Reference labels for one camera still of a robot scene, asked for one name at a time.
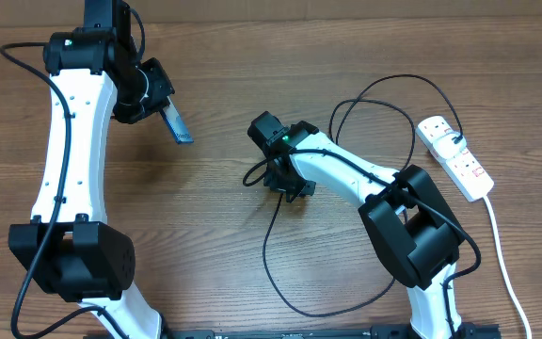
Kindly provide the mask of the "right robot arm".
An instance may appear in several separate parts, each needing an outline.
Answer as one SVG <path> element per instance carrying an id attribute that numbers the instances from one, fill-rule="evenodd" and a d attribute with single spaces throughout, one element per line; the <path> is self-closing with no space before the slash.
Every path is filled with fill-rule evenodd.
<path id="1" fill-rule="evenodd" d="M 254 119 L 247 134 L 264 155 L 261 182 L 287 202 L 322 185 L 358 209 L 377 258 L 407 288 L 416 336 L 460 337 L 451 279 L 464 236 L 425 170 L 374 165 L 314 125 L 284 126 L 269 112 Z"/>

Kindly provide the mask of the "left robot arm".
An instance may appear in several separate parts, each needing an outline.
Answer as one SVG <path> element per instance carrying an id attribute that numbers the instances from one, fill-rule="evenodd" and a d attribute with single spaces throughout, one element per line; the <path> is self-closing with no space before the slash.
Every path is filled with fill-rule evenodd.
<path id="1" fill-rule="evenodd" d="M 8 246 L 25 283 L 94 315 L 109 337 L 168 338 L 166 320 L 136 286 L 134 244 L 108 224 L 104 202 L 112 121 L 156 113 L 178 143 L 191 141 L 166 72 L 132 36 L 138 22 L 123 1 L 88 1 L 81 26 L 42 45 L 40 78 L 51 91 L 46 163 L 30 220 L 10 226 Z"/>

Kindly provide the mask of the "Galaxy S24+ smartphone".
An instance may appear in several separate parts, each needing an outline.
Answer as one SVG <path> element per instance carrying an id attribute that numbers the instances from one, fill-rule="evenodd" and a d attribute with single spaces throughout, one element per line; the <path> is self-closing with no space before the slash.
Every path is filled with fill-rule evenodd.
<path id="1" fill-rule="evenodd" d="M 169 97 L 167 97 L 167 105 L 160 110 L 160 115 L 177 144 L 191 144 L 194 142 L 179 111 Z"/>

